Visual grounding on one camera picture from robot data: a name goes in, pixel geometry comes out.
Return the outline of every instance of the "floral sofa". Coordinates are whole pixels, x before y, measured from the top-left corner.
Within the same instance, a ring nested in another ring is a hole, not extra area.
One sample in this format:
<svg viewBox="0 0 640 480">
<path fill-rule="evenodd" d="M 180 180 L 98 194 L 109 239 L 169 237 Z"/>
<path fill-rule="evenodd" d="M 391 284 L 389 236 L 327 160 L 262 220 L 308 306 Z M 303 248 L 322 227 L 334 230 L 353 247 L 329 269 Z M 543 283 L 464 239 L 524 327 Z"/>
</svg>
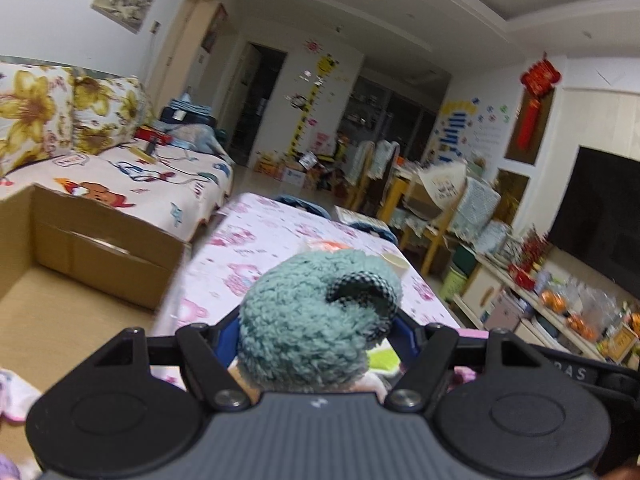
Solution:
<svg viewBox="0 0 640 480">
<path fill-rule="evenodd" d="M 40 184 L 190 240 L 229 194 L 232 168 L 173 146 L 140 157 L 134 134 L 152 117 L 136 78 L 0 57 L 0 200 Z"/>
</svg>

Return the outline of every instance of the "cardboard box on floor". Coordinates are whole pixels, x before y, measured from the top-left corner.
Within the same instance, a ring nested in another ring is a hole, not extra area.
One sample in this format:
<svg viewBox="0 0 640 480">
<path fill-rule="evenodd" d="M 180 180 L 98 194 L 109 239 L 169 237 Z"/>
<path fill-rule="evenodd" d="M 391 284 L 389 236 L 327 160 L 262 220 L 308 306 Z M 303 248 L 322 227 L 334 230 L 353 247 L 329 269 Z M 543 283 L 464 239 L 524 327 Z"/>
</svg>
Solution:
<svg viewBox="0 0 640 480">
<path fill-rule="evenodd" d="M 0 367 L 44 392 L 123 328 L 149 329 L 187 250 L 94 200 L 40 186 L 2 200 Z M 0 424 L 0 452 L 30 457 L 23 427 Z"/>
</svg>

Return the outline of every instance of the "cartoon blanket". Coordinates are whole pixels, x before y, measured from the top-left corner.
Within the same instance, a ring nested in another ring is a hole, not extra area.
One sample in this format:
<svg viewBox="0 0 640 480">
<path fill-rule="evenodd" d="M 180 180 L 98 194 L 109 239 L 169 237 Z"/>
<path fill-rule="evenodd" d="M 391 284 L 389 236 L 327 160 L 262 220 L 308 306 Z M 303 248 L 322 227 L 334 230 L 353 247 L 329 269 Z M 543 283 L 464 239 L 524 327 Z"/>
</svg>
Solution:
<svg viewBox="0 0 640 480">
<path fill-rule="evenodd" d="M 158 146 L 157 162 L 138 158 L 130 146 L 100 155 L 72 153 L 43 160 L 0 178 L 0 200 L 31 184 L 83 196 L 143 219 L 181 240 L 193 237 L 231 191 L 232 170 L 213 155 Z"/>
</svg>

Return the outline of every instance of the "black tv screen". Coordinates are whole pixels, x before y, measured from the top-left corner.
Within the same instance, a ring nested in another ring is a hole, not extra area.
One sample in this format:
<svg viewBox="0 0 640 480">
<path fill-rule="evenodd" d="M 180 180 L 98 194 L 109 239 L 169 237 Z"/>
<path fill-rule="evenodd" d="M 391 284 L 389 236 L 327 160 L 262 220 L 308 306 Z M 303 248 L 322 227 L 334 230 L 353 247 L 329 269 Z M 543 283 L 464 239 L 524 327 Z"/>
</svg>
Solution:
<svg viewBox="0 0 640 480">
<path fill-rule="evenodd" d="M 640 298 L 640 162 L 580 147 L 549 241 Z"/>
</svg>

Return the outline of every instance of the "cup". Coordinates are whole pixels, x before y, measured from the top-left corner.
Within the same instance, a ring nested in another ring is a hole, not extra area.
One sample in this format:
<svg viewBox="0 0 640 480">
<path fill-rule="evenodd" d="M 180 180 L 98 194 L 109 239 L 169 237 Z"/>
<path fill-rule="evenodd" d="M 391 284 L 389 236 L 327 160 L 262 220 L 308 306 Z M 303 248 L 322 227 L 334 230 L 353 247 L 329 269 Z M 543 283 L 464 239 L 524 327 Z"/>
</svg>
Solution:
<svg viewBox="0 0 640 480">
<path fill-rule="evenodd" d="M 404 278 L 404 275 L 411 267 L 411 264 L 402 256 L 397 256 L 393 253 L 382 253 L 380 256 L 391 266 L 400 280 Z"/>
</svg>

